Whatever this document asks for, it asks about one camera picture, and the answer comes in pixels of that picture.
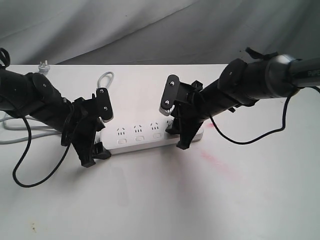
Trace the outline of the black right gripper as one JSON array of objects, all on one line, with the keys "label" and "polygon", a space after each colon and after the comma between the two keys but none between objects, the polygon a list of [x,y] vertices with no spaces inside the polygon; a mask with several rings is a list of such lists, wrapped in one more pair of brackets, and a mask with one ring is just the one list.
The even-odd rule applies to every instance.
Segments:
[{"label": "black right gripper", "polygon": [[203,84],[194,81],[192,84],[180,82],[172,111],[173,122],[165,129],[168,134],[179,135],[176,147],[181,150],[190,148],[190,144],[202,126],[197,110],[197,97],[203,90]]}]

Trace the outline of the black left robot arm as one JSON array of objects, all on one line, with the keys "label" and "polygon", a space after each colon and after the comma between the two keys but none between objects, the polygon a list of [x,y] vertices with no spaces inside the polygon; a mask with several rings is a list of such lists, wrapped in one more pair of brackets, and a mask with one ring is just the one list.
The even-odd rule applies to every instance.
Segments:
[{"label": "black left robot arm", "polygon": [[61,133],[61,145],[72,144],[83,167],[111,157],[97,132],[113,118],[108,90],[98,87],[90,99],[71,102],[40,73],[25,75],[1,69],[0,109],[13,118],[31,116]]}]

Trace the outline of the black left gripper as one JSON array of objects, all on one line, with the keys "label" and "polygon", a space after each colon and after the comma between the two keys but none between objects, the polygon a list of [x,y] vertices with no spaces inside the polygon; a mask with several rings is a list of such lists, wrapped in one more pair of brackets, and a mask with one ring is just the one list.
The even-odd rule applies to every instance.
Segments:
[{"label": "black left gripper", "polygon": [[95,143],[96,132],[105,128],[105,124],[98,115],[96,96],[90,99],[82,97],[68,104],[70,113],[63,124],[61,145],[73,145],[83,167],[95,165],[94,159],[107,160],[111,152],[102,142]]}]

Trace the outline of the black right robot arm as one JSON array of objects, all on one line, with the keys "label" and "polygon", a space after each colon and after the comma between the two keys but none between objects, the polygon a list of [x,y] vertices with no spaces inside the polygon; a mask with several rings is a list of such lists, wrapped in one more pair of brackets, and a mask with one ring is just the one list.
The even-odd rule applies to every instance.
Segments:
[{"label": "black right robot arm", "polygon": [[281,127],[244,142],[249,145],[285,129],[289,101],[304,88],[320,90],[319,58],[302,60],[278,54],[257,57],[251,63],[237,58],[206,87],[197,80],[188,84],[175,74],[169,75],[159,111],[173,117],[165,131],[179,135],[176,146],[186,150],[205,120],[225,111],[233,113],[239,107],[252,107],[260,100],[284,98]]}]

